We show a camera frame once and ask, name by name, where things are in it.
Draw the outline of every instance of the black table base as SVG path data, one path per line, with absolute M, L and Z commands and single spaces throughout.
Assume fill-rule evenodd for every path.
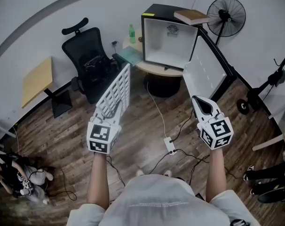
M 52 98 L 54 118 L 72 108 L 71 97 L 68 90 L 58 96 L 55 96 L 49 89 L 45 89 L 44 92 Z
M 170 97 L 176 94 L 180 88 L 182 77 L 168 77 L 148 73 L 144 77 L 144 87 L 149 89 L 153 96 Z

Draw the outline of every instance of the chair headrest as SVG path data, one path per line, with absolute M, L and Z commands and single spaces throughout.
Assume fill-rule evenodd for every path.
M 83 20 L 81 22 L 74 25 L 73 27 L 62 29 L 62 34 L 67 35 L 67 34 L 70 34 L 72 32 L 78 33 L 79 29 L 83 28 L 86 24 L 88 24 L 88 18 L 85 17 L 85 18 L 83 18 Z

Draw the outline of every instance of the brown book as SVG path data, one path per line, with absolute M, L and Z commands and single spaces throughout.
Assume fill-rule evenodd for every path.
M 210 21 L 210 17 L 206 14 L 189 9 L 174 12 L 174 17 L 188 25 L 203 24 Z

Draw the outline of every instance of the sleeve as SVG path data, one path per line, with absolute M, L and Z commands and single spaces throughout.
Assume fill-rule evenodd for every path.
M 12 166 L 12 158 L 6 155 L 0 155 L 0 164 L 6 164 Z
M 230 222 L 243 219 L 251 226 L 260 225 L 233 190 L 218 194 L 210 201 L 210 204 L 222 210 L 229 217 Z
M 71 210 L 67 226 L 97 226 L 103 218 L 105 209 L 96 205 L 85 203 L 79 209 Z

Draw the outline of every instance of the black office chair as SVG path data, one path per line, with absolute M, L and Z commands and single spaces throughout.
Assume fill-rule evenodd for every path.
M 88 24 L 84 18 L 77 25 L 62 29 L 62 34 L 75 32 L 75 36 L 68 39 L 62 49 L 75 65 L 78 77 L 71 80 L 71 88 L 79 90 L 87 97 L 90 104 L 96 103 L 108 88 L 110 83 L 122 69 L 122 63 L 117 54 L 109 59 L 102 46 L 101 34 L 98 28 L 80 32 L 80 28 Z

